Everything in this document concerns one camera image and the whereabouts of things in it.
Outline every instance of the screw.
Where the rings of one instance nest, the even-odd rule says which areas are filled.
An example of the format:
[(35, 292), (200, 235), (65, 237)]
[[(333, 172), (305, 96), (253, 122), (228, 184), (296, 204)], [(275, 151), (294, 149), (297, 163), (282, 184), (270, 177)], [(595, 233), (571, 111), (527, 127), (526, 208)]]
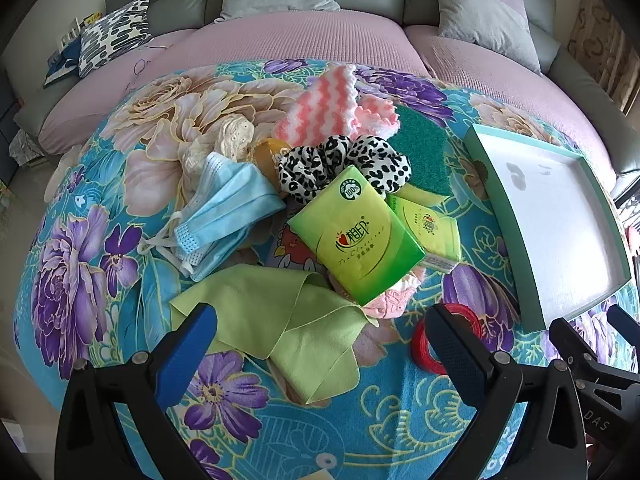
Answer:
[(79, 357), (74, 361), (74, 370), (84, 370), (87, 365), (87, 360), (84, 357)]
[(494, 359), (501, 365), (506, 365), (511, 362), (511, 356), (507, 354), (507, 352), (503, 352), (502, 350), (494, 354)]
[(554, 359), (554, 368), (559, 372), (565, 372), (568, 366), (562, 359)]
[(146, 363), (146, 360), (149, 359), (149, 353), (145, 352), (144, 350), (141, 350), (140, 352), (136, 352), (135, 354), (133, 354), (133, 356), (131, 357), (131, 361), (133, 362), (133, 364), (135, 365), (141, 365)]

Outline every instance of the ear loop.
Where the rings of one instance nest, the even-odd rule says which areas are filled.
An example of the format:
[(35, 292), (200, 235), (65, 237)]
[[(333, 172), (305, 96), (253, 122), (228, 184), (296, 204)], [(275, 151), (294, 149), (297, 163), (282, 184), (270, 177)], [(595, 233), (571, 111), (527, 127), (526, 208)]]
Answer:
[(156, 236), (151, 238), (140, 238), (138, 243), (138, 254), (149, 254), (155, 248), (159, 254), (164, 256), (169, 263), (178, 269), (183, 276), (188, 278), (193, 273), (193, 267), (187, 262), (178, 259), (167, 247), (177, 247), (178, 242), (173, 235), (169, 235), (171, 224), (176, 219), (182, 219), (182, 211), (176, 211), (169, 217), (169, 221), (158, 231)]

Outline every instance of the yellow-green tissue pack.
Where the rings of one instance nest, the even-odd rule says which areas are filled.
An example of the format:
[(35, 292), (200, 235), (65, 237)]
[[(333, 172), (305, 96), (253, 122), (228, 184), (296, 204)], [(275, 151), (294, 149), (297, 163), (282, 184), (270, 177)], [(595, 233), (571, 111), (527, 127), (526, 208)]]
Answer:
[(289, 226), (360, 305), (395, 285), (424, 257), (355, 166), (347, 167)]
[(455, 218), (395, 195), (389, 195), (386, 202), (424, 249), (421, 264), (448, 274), (462, 261), (460, 232)]

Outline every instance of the floral blanket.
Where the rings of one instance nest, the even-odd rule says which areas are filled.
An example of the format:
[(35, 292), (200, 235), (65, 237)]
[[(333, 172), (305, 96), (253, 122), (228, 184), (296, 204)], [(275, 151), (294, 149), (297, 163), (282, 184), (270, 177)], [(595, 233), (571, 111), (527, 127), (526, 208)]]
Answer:
[[(231, 108), (259, 123), (281, 116), (289, 102), (286, 94), (269, 94), (268, 82), (252, 83), (254, 97), (239, 100), (233, 89), (237, 94), (241, 84), (277, 78), (306, 87), (325, 66), (286, 59), (171, 74), (132, 92), (93, 134), (42, 219), (15, 307), (15, 344), (54, 406), (62, 405), (76, 358), (119, 364), (152, 349), (172, 327), (168, 300), (191, 282), (158, 254), (137, 254), (136, 245), (184, 203), (181, 147)], [(447, 376), (424, 373), (409, 357), (414, 327), (436, 301), (471, 307), (492, 351), (533, 365), (556, 355), (546, 333), (520, 329), (504, 241), (462, 139), (470, 124), (484, 123), (578, 147), (547, 124), (473, 91), (369, 66), (359, 66), (356, 75), (360, 92), (405, 104), (446, 130), (452, 196), (440, 210), (458, 220), (465, 261), (446, 276), (428, 271), (402, 317), (363, 330), (354, 345), (360, 384), (342, 396), (300, 406), (270, 363), (236, 351), (206, 356), (167, 415), (212, 478), (296, 480), (320, 468), (336, 479), (427, 478), (474, 415)], [(288, 243), (291, 237), (286, 228), (275, 230), (242, 257), (301, 267), (306, 259)], [(636, 290), (627, 285), (573, 324), (601, 362), (629, 369), (632, 349), (606, 319), (613, 301), (638, 316)], [(514, 410), (486, 476), (504, 463), (523, 410)], [(123, 406), (118, 412), (143, 471), (159, 478), (130, 414)]]

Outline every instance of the curtain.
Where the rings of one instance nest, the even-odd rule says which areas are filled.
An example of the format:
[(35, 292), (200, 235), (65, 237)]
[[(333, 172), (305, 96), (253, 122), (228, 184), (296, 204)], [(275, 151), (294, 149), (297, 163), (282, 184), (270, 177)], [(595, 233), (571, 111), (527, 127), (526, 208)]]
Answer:
[(582, 0), (569, 53), (627, 114), (640, 89), (640, 58), (602, 0)]

